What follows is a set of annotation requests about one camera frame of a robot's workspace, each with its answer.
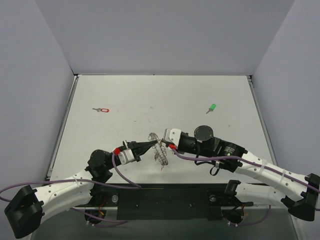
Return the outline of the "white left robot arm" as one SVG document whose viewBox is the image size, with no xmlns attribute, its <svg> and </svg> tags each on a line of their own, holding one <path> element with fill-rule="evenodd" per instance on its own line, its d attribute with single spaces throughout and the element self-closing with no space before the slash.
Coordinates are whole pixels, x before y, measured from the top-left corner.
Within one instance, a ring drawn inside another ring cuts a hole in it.
<svg viewBox="0 0 320 240">
<path fill-rule="evenodd" d="M 126 142 L 113 152 L 94 150 L 86 168 L 63 180 L 39 183 L 20 183 L 20 190 L 8 201 L 4 214 L 17 239 L 33 233 L 45 220 L 73 207 L 90 204 L 99 205 L 103 193 L 98 190 L 106 186 L 112 177 L 111 169 L 119 165 L 139 162 L 141 156 L 157 144 L 148 142 Z"/>
</svg>

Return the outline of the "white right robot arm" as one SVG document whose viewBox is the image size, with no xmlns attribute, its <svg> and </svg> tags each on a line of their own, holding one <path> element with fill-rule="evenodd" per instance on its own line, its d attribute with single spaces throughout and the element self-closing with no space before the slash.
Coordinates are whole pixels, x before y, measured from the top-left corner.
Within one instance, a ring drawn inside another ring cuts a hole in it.
<svg viewBox="0 0 320 240">
<path fill-rule="evenodd" d="M 300 220 L 314 221 L 320 193 L 318 175 L 303 175 L 280 168 L 244 147 L 215 137 L 207 125 L 197 127 L 193 136 L 173 128 L 163 138 L 181 159 L 184 153 L 193 154 L 195 162 L 213 164 L 218 170 L 248 176 L 262 183 L 259 186 L 230 180 L 223 192 L 226 203 L 268 204 L 284 208 Z"/>
</svg>

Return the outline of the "steel keyring disc with rings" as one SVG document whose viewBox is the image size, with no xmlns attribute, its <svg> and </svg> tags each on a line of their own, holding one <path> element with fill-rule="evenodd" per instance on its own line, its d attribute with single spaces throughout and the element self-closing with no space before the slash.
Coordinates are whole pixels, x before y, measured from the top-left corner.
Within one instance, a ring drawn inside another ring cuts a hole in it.
<svg viewBox="0 0 320 240">
<path fill-rule="evenodd" d="M 168 159 L 167 159 L 167 151 L 164 146 L 159 146 L 159 140 L 160 138 L 158 135 L 154 132 L 149 133 L 148 135 L 148 140 L 149 141 L 154 141 L 157 140 L 158 143 L 152 147 L 153 153 L 154 153 L 154 160 L 158 161 L 161 166 L 161 170 L 169 164 Z"/>
</svg>

